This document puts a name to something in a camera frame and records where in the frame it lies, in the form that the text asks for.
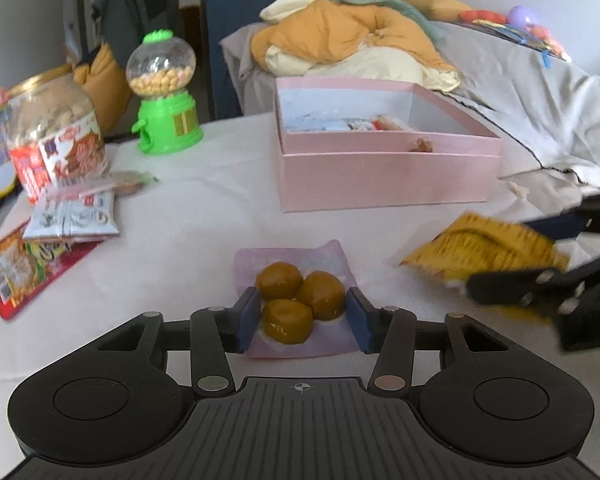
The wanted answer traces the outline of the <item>yellow snack packet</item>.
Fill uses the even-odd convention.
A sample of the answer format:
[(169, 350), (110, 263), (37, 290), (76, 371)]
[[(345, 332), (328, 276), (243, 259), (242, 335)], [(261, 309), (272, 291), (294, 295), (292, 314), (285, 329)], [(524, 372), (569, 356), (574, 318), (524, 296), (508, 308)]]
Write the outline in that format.
[(566, 270), (569, 257), (556, 243), (522, 223), (465, 212), (433, 240), (403, 258), (445, 283), (464, 283), (482, 272), (554, 268)]

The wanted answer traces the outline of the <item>pink pouch of brown candies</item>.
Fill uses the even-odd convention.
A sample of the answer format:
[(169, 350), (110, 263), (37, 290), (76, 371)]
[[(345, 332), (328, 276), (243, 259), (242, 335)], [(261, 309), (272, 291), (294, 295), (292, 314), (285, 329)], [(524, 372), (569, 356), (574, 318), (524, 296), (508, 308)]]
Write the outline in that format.
[(346, 315), (355, 285), (338, 240), (317, 248), (241, 249), (234, 258), (237, 291), (259, 294), (246, 355), (303, 359), (350, 353), (358, 346)]

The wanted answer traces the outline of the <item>white snack packet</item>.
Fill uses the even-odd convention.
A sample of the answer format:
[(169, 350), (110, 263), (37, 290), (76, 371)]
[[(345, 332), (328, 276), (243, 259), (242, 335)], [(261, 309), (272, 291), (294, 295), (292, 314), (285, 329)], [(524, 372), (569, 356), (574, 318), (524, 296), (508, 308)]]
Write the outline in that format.
[(24, 240), (96, 240), (120, 235), (113, 190), (70, 198), (41, 197), (24, 228)]

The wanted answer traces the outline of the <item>grey sofa cover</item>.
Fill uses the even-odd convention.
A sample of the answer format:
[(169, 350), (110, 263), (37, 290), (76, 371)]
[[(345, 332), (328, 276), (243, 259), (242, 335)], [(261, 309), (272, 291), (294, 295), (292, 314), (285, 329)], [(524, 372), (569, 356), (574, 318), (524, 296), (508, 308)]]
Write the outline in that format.
[[(222, 50), (242, 112), (271, 114), (275, 127), (280, 77), (253, 61), (250, 41), (258, 31), (255, 24), (239, 29), (222, 41)], [(540, 52), (465, 26), (444, 24), (441, 31), (437, 50), (457, 69), (460, 86), (427, 90), (502, 139), (496, 181), (546, 170), (600, 191), (600, 77), (561, 60), (546, 67)]]

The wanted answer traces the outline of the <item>small green-brown snack packet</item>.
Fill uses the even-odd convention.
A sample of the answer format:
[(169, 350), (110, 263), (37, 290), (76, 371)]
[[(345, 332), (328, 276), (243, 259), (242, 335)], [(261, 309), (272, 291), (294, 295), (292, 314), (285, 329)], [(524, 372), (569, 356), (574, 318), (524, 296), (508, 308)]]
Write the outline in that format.
[(117, 196), (133, 195), (160, 180), (148, 171), (113, 171), (102, 177), (96, 185), (97, 191), (112, 191)]

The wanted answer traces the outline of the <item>pink cardboard box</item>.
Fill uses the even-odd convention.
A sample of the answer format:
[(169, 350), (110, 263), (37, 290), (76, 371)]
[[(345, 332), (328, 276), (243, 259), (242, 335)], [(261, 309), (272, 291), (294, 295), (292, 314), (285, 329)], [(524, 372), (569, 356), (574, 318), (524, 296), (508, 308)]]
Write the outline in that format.
[(273, 114), (283, 211), (478, 203), (502, 139), (419, 84), (280, 77)]

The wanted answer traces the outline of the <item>colourful toy pile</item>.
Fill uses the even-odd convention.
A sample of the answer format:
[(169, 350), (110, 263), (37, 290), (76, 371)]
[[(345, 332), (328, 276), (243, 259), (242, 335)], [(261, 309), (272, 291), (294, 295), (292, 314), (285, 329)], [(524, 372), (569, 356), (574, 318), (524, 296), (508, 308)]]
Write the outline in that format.
[(546, 67), (550, 67), (550, 58), (572, 62), (562, 43), (523, 6), (514, 6), (506, 15), (489, 10), (466, 10), (460, 12), (457, 19), (479, 32), (540, 52)]

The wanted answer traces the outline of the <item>red snack packet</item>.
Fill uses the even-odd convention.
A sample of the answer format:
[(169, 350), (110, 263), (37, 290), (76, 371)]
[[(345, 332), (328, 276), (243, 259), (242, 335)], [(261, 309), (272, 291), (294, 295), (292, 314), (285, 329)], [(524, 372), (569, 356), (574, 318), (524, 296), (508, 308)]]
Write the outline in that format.
[(14, 318), (100, 244), (100, 240), (24, 240), (25, 228), (20, 224), (0, 239), (0, 317), (4, 321)]

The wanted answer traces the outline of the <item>plastic jar of biscuits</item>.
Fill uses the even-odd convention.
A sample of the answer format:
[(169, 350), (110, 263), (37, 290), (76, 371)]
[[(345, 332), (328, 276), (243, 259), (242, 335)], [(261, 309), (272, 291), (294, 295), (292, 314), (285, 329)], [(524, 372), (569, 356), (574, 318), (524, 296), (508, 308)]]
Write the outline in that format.
[(94, 105), (61, 65), (7, 92), (7, 148), (30, 203), (49, 186), (99, 176), (108, 168)]

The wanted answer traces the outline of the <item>green gumball dispenser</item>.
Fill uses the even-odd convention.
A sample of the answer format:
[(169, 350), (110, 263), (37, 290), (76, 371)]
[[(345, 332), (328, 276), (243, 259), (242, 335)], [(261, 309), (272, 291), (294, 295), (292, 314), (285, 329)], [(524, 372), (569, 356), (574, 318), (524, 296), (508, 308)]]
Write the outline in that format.
[(138, 135), (141, 152), (176, 153), (204, 137), (196, 100), (188, 91), (196, 65), (193, 48), (170, 29), (150, 32), (130, 55), (125, 77), (140, 98), (132, 133)]

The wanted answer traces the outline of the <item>orange and cream blanket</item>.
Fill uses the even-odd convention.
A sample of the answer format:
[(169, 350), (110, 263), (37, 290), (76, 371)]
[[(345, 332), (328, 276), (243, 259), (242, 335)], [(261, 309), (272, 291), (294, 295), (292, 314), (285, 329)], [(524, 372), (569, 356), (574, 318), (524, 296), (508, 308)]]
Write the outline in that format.
[(254, 62), (281, 76), (351, 76), (450, 92), (460, 74), (437, 50), (443, 38), (403, 0), (275, 0), (250, 41)]

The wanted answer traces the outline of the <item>dark jacket on stand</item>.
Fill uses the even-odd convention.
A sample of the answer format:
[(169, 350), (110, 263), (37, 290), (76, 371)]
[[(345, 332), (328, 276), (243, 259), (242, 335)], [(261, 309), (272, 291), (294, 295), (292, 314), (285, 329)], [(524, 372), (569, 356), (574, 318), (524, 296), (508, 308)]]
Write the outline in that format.
[(95, 0), (94, 20), (99, 20), (102, 36), (121, 68), (150, 32), (170, 29), (184, 37), (178, 0)]

